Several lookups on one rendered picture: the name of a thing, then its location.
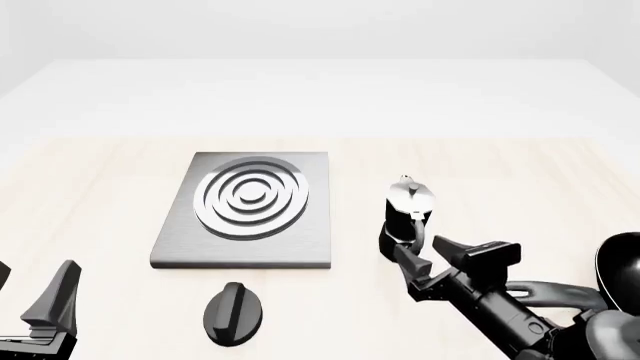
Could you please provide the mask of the round black stove knob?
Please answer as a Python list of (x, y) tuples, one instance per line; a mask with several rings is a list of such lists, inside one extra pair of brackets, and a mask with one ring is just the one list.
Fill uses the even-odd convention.
[(263, 320), (259, 297), (240, 282), (229, 282), (208, 302), (204, 330), (215, 344), (237, 347), (258, 332)]

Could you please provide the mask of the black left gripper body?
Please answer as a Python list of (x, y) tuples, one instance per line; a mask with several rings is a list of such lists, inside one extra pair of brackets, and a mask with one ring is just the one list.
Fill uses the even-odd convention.
[(53, 338), (0, 337), (0, 360), (69, 360), (76, 343), (67, 333)]

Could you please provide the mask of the grey stove plate with rings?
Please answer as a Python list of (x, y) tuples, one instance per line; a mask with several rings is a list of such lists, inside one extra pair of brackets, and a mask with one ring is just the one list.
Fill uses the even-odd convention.
[(196, 152), (150, 265), (330, 268), (328, 153)]

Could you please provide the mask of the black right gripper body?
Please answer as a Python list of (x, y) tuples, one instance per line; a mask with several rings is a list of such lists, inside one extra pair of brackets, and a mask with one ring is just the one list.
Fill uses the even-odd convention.
[(487, 293), (500, 289), (500, 269), (481, 266), (463, 272), (450, 267), (435, 277), (405, 278), (405, 282), (409, 296), (416, 302), (478, 302)]

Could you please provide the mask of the black and silver moka pot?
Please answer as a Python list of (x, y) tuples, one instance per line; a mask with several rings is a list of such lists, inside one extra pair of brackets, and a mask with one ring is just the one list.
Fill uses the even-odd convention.
[(426, 238), (426, 225), (435, 206), (435, 195), (411, 176), (400, 176), (386, 195), (385, 221), (379, 235), (379, 251), (396, 262), (397, 245), (419, 255)]

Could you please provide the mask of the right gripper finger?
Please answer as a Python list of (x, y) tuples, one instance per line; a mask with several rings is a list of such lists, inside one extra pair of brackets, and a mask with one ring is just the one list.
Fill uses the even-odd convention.
[(416, 278), (428, 277), (432, 269), (432, 263), (429, 260), (422, 259), (403, 245), (395, 245), (393, 256), (396, 263), (401, 268), (403, 275), (408, 280)]
[(464, 267), (467, 250), (471, 248), (470, 245), (454, 242), (440, 235), (434, 236), (432, 247), (447, 263), (455, 268)]

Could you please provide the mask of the black frying pan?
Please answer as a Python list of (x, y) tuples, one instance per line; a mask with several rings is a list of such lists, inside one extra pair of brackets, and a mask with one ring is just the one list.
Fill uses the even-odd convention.
[(610, 236), (595, 254), (598, 287), (544, 281), (509, 281), (506, 290), (521, 292), (519, 302), (533, 308), (623, 311), (640, 316), (640, 232)]

